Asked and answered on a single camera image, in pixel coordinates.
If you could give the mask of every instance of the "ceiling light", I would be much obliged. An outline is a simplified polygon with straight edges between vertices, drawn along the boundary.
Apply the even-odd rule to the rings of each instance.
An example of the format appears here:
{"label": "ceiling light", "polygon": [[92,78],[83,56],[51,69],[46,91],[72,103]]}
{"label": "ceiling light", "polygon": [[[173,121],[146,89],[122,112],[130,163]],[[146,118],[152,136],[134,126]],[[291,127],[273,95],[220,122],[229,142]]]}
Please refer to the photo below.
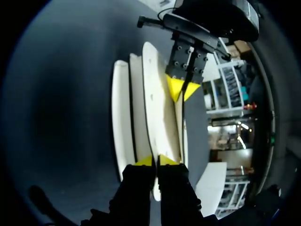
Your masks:
{"label": "ceiling light", "polygon": [[212,132],[212,133],[219,132],[220,129],[221,129],[220,126],[208,126],[207,127],[208,132]]}
{"label": "ceiling light", "polygon": [[246,149],[246,145],[245,145],[243,139],[242,139],[240,136],[237,137],[237,139],[240,141],[240,143],[241,143],[241,145],[243,146],[243,148]]}
{"label": "ceiling light", "polygon": [[244,172],[244,167],[243,166],[240,166],[240,169],[241,169],[241,174],[244,175],[245,172]]}
{"label": "ceiling light", "polygon": [[245,125],[245,124],[241,124],[241,126],[243,127],[243,128],[245,128],[245,129],[249,129],[249,127],[247,126],[247,125]]}

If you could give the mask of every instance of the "shelf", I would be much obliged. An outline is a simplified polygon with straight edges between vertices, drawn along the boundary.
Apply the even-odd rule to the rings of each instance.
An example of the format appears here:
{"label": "shelf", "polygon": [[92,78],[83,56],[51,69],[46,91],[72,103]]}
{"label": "shelf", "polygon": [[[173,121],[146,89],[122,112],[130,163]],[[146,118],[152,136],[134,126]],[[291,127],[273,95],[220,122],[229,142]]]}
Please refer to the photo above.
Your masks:
{"label": "shelf", "polygon": [[[225,43],[220,38],[220,41],[225,48],[225,50],[228,52],[228,49],[225,45]],[[225,89],[225,96],[227,99],[227,106],[223,106],[219,103],[219,97],[217,95],[217,88],[214,81],[210,81],[213,91],[213,99],[214,99],[214,105],[215,109],[208,110],[208,114],[221,114],[221,113],[227,113],[232,111],[243,111],[244,109],[244,100],[243,95],[241,91],[241,85],[238,80],[238,76],[235,71],[235,66],[237,65],[243,65],[245,61],[238,60],[238,61],[230,61],[226,63],[221,63],[218,55],[214,52],[214,58],[217,63],[218,70],[221,75],[221,80],[224,85]]]}
{"label": "shelf", "polygon": [[222,204],[226,207],[218,207],[216,211],[217,218],[224,217],[223,215],[225,212],[228,211],[235,211],[241,208],[244,205],[244,195],[246,194],[246,189],[250,181],[226,181],[225,185],[230,185],[231,187],[226,187],[224,191],[233,191],[231,194],[230,201],[228,203],[223,202]]}

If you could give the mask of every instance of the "white curved board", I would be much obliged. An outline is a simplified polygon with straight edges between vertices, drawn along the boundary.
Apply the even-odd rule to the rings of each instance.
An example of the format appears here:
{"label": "white curved board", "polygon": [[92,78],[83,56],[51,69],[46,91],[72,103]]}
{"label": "white curved board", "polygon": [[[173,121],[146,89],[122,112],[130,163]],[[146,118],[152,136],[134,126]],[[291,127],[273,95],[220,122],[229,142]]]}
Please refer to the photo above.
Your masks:
{"label": "white curved board", "polygon": [[118,60],[114,64],[112,81],[112,125],[120,180],[128,164],[135,163],[131,130],[128,63]]}
{"label": "white curved board", "polygon": [[185,166],[188,168],[188,137],[187,137],[187,128],[186,121],[184,120],[184,128],[183,128],[184,136],[183,136],[183,147],[184,147],[184,156],[182,157],[182,161]]}
{"label": "white curved board", "polygon": [[222,198],[227,174],[226,162],[209,162],[196,185],[196,195],[202,201],[204,217],[214,214]]}
{"label": "white curved board", "polygon": [[145,103],[143,96],[143,77],[142,77],[142,57],[130,54],[130,76],[132,87],[132,107],[133,107],[133,124],[134,136],[133,140],[137,161],[152,155],[148,138]]}
{"label": "white curved board", "polygon": [[188,155],[185,155],[185,144],[184,143],[184,136],[187,136],[187,130],[184,129],[184,121],[183,121],[183,110],[184,110],[184,98],[183,92],[180,93],[178,101],[174,104],[175,108],[175,116],[177,120],[177,127],[178,127],[178,136],[180,142],[180,153],[181,153],[181,162],[186,165],[188,168]]}
{"label": "white curved board", "polygon": [[[160,154],[180,162],[180,141],[174,101],[165,74],[166,62],[149,42],[143,45],[142,62],[146,124],[153,157],[156,163]],[[161,200],[158,179],[153,195],[155,200]]]}

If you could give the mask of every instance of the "yellow triangle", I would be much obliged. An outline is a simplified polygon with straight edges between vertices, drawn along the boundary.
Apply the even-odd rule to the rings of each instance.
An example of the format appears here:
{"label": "yellow triangle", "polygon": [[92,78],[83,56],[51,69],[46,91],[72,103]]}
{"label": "yellow triangle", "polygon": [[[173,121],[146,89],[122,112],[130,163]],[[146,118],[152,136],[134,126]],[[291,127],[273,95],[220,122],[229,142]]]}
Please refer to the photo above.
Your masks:
{"label": "yellow triangle", "polygon": [[[168,88],[170,92],[171,98],[174,100],[174,102],[178,101],[180,92],[182,90],[182,86],[184,84],[183,80],[180,79],[173,79],[169,77],[169,75],[166,75]],[[184,94],[184,101],[186,101],[201,85],[189,82],[187,89]]]}
{"label": "yellow triangle", "polygon": [[134,166],[151,166],[152,164],[152,155],[146,157],[145,159],[142,159],[141,161],[138,161],[134,164]]}
{"label": "yellow triangle", "polygon": [[164,155],[160,155],[160,166],[164,166],[164,165],[179,165],[177,162],[172,161],[171,159],[167,158]]}

